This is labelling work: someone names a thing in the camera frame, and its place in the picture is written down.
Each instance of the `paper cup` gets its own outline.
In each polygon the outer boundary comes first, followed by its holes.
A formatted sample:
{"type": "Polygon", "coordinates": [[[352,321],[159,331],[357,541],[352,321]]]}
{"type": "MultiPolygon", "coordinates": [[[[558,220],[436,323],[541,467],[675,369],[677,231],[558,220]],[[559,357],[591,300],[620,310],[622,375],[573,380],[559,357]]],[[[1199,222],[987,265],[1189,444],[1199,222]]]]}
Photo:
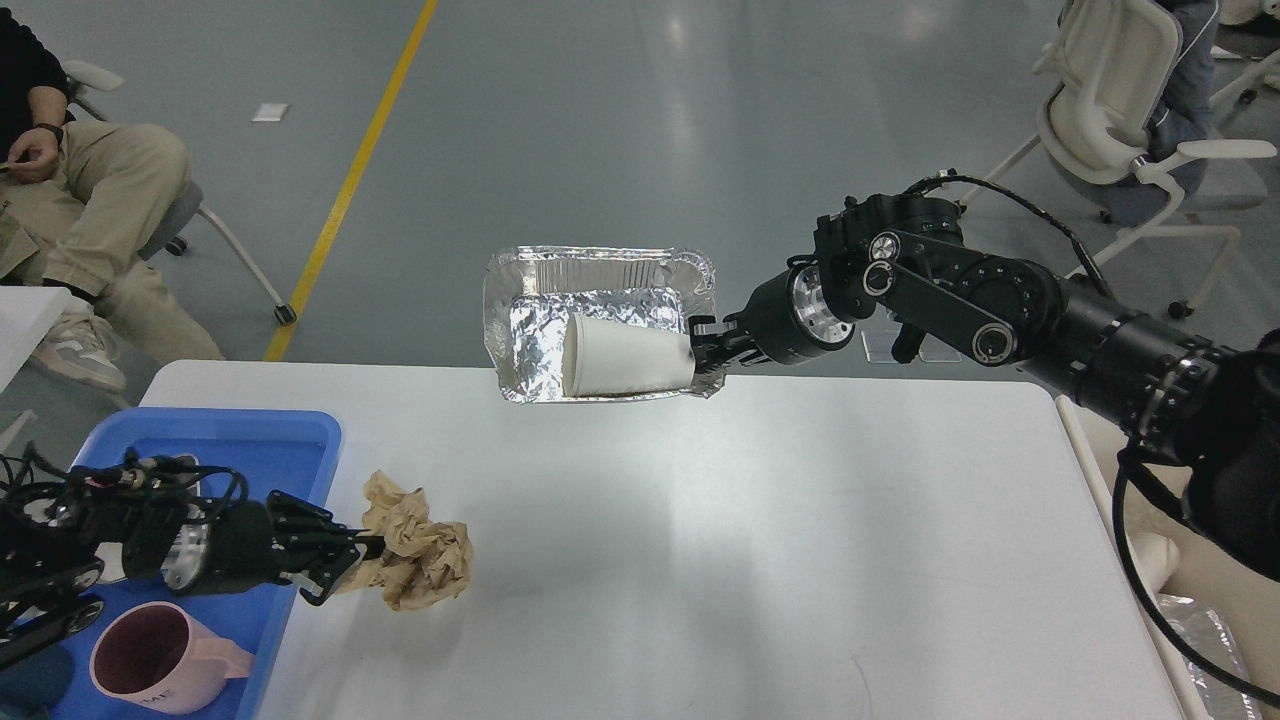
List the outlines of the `paper cup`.
{"type": "Polygon", "coordinates": [[[195,712],[247,678],[253,656],[172,602],[140,605],[102,630],[90,678],[102,694],[169,715],[195,712]]]}
{"type": "Polygon", "coordinates": [[[575,313],[564,332],[564,395],[643,395],[694,382],[689,336],[575,313]]]}

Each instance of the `aluminum foil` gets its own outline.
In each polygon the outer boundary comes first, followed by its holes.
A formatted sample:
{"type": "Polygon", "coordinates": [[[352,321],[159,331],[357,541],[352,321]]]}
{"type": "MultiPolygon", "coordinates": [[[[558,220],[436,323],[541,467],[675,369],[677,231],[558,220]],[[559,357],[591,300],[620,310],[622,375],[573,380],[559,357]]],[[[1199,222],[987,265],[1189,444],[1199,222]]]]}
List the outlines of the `aluminum foil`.
{"type": "Polygon", "coordinates": [[[561,360],[573,313],[689,332],[690,315],[716,314],[716,270],[692,250],[515,247],[489,260],[484,343],[498,388],[512,402],[618,402],[676,395],[710,397],[724,373],[696,375],[681,391],[626,397],[566,397],[561,360]]]}
{"type": "MultiPolygon", "coordinates": [[[[1189,597],[1172,594],[1157,594],[1156,603],[1174,630],[1192,647],[1220,667],[1245,680],[1249,679],[1240,652],[1235,647],[1235,638],[1216,610],[1189,597]]],[[[1262,720],[1258,701],[1210,678],[1194,662],[1187,661],[1187,670],[1196,683],[1201,700],[1204,701],[1204,710],[1213,720],[1262,720]]]]}

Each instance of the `pink mug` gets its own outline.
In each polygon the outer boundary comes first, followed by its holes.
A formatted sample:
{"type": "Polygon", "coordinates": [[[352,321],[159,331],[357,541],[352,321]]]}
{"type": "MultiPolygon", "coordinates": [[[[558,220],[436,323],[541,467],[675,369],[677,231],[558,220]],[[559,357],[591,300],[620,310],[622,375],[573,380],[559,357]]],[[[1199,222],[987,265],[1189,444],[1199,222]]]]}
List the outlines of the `pink mug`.
{"type": "Polygon", "coordinates": [[[104,694],[169,715],[195,712],[247,678],[253,656],[172,602],[140,605],[102,630],[88,667],[104,694]]]}

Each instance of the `mug handle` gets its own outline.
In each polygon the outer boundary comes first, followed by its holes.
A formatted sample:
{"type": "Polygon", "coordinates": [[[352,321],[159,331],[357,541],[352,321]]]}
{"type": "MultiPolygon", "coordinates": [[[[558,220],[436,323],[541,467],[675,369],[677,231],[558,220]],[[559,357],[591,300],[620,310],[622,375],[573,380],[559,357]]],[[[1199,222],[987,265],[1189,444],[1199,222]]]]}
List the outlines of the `mug handle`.
{"type": "Polygon", "coordinates": [[[227,678],[248,678],[253,669],[253,656],[227,638],[201,638],[191,656],[193,660],[221,660],[227,665],[227,678]]]}

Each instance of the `crumpled paper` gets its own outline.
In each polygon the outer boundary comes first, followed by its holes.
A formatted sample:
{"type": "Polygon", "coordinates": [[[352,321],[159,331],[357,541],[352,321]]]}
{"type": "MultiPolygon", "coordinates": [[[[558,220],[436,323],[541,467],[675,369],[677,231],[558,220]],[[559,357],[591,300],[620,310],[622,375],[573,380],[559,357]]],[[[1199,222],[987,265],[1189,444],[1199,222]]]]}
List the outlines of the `crumpled paper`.
{"type": "Polygon", "coordinates": [[[466,523],[433,523],[422,488],[404,492],[381,470],[365,483],[365,498],[370,505],[361,521],[369,534],[383,536],[387,551],[361,562],[338,592],[383,588],[383,602],[402,611],[467,589],[475,551],[466,523]]]}

